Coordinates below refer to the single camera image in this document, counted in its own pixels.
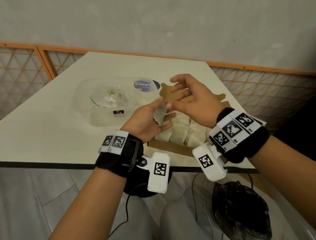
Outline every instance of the gray pants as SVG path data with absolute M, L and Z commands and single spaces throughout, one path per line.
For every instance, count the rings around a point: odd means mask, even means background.
M 121 225 L 110 237 L 110 240 L 152 240 L 151 216 L 146 203 L 137 196 L 128 201 L 129 221 Z M 126 221 L 125 203 L 116 214 L 113 228 Z M 162 240 L 209 239 L 200 230 L 188 206 L 177 200 L 169 202 L 160 218 Z

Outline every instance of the clear plastic container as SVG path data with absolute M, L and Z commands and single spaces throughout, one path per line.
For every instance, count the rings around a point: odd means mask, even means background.
M 93 126 L 118 126 L 159 96 L 148 78 L 86 79 L 75 91 L 73 106 Z

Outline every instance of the cardboard box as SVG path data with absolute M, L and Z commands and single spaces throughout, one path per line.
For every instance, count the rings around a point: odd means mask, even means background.
M 176 100 L 177 96 L 184 90 L 180 90 L 174 93 L 170 92 L 170 88 L 172 86 L 168 86 L 165 83 L 161 84 L 161 90 L 160 90 L 160 96 L 163 97 L 164 102 L 173 102 Z M 219 101 L 222 101 L 223 99 L 225 99 L 226 94 L 222 93 L 220 95 L 216 95 L 216 97 L 218 98 Z M 184 99 L 182 99 L 182 102 L 189 102 L 192 101 L 192 96 L 190 97 L 186 97 Z M 224 107 L 231 107 L 228 101 L 225 102 L 221 102 L 222 105 Z M 164 150 L 164 151 L 168 151 L 168 152 L 172 152 L 172 153 L 177 153 L 177 154 L 181 154 L 181 155 L 185 155 L 185 156 L 189 156 L 189 157 L 194 157 L 192 154 L 192 147 L 188 147 L 185 145 L 180 145 L 180 144 L 176 144 L 173 142 L 164 142 L 164 141 L 159 141 L 159 140 L 155 140 L 154 138 L 152 140 L 150 140 L 148 142 L 148 146 L 151 148 L 156 148 L 156 149 L 160 149 L 160 150 Z

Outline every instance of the wire mesh panel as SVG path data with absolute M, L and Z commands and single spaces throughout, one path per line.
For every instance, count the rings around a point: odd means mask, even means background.
M 33 49 L 0 47 L 0 119 L 48 82 Z
M 245 111 L 278 129 L 316 93 L 316 78 L 211 67 Z
M 47 51 L 57 75 L 78 61 L 84 54 Z

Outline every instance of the person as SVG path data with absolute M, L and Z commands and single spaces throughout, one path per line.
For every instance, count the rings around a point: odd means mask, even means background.
M 215 95 L 189 74 L 176 75 L 170 82 L 176 83 L 171 92 L 185 90 L 175 102 L 167 104 L 169 110 L 180 111 L 200 125 L 214 127 L 217 116 L 223 110 Z M 180 102 L 191 95 L 193 101 Z M 158 126 L 153 120 L 154 111 L 162 103 L 162 98 L 159 98 L 138 108 L 121 130 L 146 143 L 156 134 L 169 129 L 172 123 Z M 174 116 L 175 113 L 166 115 L 165 120 Z M 268 138 L 249 161 L 316 229 L 316 162 L 273 136 Z M 107 239 L 125 183 L 126 178 L 96 167 L 49 239 Z M 152 239 L 150 223 L 147 221 L 149 212 L 145 203 L 138 197 L 131 197 L 128 210 L 130 218 L 137 215 L 139 221 L 129 221 L 120 226 L 110 239 Z M 191 212 L 179 202 L 167 204 L 160 226 L 162 239 L 206 239 L 199 231 Z

